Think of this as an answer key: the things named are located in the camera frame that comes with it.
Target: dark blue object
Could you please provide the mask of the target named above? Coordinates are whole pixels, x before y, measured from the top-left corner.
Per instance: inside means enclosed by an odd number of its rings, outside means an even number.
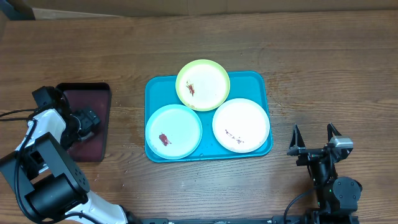
[[[269,118],[268,102],[264,80],[257,72],[228,72],[231,81],[231,90],[227,97],[228,100],[235,98],[245,98],[258,103],[264,108]],[[166,77],[155,77],[146,85],[145,88],[145,126],[150,116],[159,108],[170,104],[181,104],[182,102],[175,91],[176,75]],[[264,156],[272,148],[274,139],[272,130],[269,130],[267,141],[255,151],[249,153],[231,152],[218,143],[213,134],[212,122],[217,109],[200,112],[196,111],[203,126],[203,136],[198,148],[189,156],[182,159],[164,159],[156,155],[145,141],[145,153],[154,162],[181,162],[199,161],[208,159],[232,159],[242,157]]]

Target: red food residue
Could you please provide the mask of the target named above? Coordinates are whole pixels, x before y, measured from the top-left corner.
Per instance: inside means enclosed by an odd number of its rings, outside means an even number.
[[[189,89],[189,93],[191,93],[193,96],[193,94],[195,93],[195,90],[193,89],[193,84],[188,84],[187,82],[187,88]]]
[[[167,139],[167,136],[163,133],[159,136],[159,139],[162,141],[164,146],[171,144],[171,142]]]
[[[236,139],[235,136],[233,136],[231,133],[229,133],[226,129],[225,129],[225,133],[226,133],[226,135],[228,135],[228,136],[231,137],[232,139],[235,139],[236,142],[237,142],[238,144],[244,143],[244,141],[240,140],[241,137],[239,137],[238,139]]]

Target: wood grain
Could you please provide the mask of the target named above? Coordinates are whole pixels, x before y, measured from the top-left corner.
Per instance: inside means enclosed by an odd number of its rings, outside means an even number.
[[[91,189],[139,217],[259,218],[283,213],[311,187],[286,156],[297,123],[307,147],[326,125],[354,140],[339,175],[362,183],[361,223],[397,223],[398,12],[314,12],[8,22],[0,45],[0,112],[33,108],[31,91],[107,82],[113,91],[106,157],[80,163]],[[264,78],[274,147],[264,157],[156,164],[144,154],[144,88],[208,58]],[[26,132],[2,123],[0,156]],[[27,223],[0,178],[0,220]],[[291,214],[316,206],[299,201]]]

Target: light green plate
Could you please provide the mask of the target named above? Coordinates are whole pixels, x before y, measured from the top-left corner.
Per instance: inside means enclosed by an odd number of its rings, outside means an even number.
[[[175,89],[181,102],[197,111],[209,111],[224,103],[229,76],[218,63],[200,59],[186,64],[177,75]]]

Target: plate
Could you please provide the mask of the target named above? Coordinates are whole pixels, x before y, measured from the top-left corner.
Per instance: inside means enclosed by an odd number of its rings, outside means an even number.
[[[181,159],[199,145],[202,126],[198,115],[184,105],[167,105],[149,118],[145,137],[152,151],[165,159]]]
[[[269,118],[257,103],[237,98],[223,103],[214,114],[213,132],[226,149],[252,152],[261,147],[269,134]]]
[[[184,66],[177,75],[175,89],[181,102],[197,111],[219,107],[229,93],[229,76],[218,63],[200,59]]]

